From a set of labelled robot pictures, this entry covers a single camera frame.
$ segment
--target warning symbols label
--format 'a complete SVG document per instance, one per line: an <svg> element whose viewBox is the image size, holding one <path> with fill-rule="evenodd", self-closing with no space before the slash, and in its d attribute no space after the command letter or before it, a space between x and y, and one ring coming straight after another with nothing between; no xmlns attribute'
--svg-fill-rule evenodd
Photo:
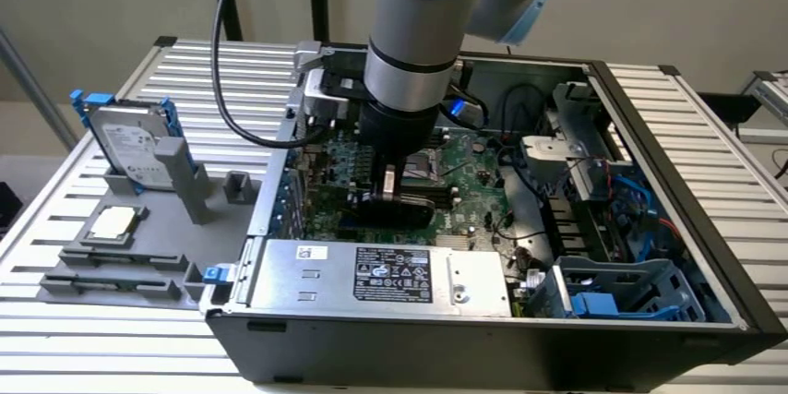
<svg viewBox="0 0 788 394"><path fill-rule="evenodd" d="M373 302L431 304L430 251L357 248L354 296Z"/></svg>

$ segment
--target motherboard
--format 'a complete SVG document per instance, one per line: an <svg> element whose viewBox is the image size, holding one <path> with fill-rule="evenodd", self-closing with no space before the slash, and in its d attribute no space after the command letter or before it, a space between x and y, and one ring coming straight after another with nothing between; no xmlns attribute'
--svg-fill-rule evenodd
<svg viewBox="0 0 788 394"><path fill-rule="evenodd" d="M305 151L310 160L306 238L498 250L493 220L507 214L509 205L498 172L499 147L489 145L489 139L470 131L439 131L427 148L409 157L402 188L403 194L435 203L431 223L410 231L357 228L345 223L354 215L347 197L370 185L374 152L358 143L351 131L338 132L331 140Z"/></svg>

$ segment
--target green circuit board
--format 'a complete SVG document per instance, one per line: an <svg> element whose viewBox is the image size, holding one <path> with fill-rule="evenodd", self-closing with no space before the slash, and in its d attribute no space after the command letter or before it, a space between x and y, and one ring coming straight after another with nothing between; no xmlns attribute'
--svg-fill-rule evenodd
<svg viewBox="0 0 788 394"><path fill-rule="evenodd" d="M317 174L309 186L307 239L438 245L439 236L454 235L466 237L471 248L491 250L491 233L486 231L485 218L490 213L499 220L509 207L505 188L501 183L497 186L498 152L487 148L487 139L463 130L450 130L443 133L439 146L423 149L410 157L403 186L437 190L454 188L454 196L459 197L451 208L437 209L430 225L414 231L349 229L343 226L343 217L349 213L353 215L347 204L349 190L351 186L363 187L361 176L371 168L371 151L357 143L353 134L341 133L325 143L322 153L326 157L318 167L323 176L318 178Z"/></svg>

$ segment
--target label sticker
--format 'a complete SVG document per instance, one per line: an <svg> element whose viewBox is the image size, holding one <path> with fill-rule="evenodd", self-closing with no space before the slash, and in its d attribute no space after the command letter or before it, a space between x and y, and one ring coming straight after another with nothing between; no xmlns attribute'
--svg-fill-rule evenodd
<svg viewBox="0 0 788 394"><path fill-rule="evenodd" d="M433 303L430 251L357 248L354 296L370 302Z"/></svg>
<svg viewBox="0 0 788 394"><path fill-rule="evenodd" d="M154 156L157 140L139 126L106 124L102 130L126 175L145 186L171 187L169 170Z"/></svg>
<svg viewBox="0 0 788 394"><path fill-rule="evenodd" d="M299 260L326 260L330 258L330 248L318 245L299 245L297 258Z"/></svg>

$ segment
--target white wall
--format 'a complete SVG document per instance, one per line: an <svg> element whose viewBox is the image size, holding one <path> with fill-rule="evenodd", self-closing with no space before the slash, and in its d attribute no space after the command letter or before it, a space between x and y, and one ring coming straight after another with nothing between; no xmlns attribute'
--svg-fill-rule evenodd
<svg viewBox="0 0 788 394"><path fill-rule="evenodd" d="M217 0L0 0L0 24L50 94L117 90L155 38L207 39ZM313 34L310 0L239 0L250 40ZM331 0L337 41L366 42L375 0ZM788 68L782 0L551 0L518 53L674 64L702 90ZM503 52L470 38L466 48ZM0 99L27 100L0 66Z"/></svg>

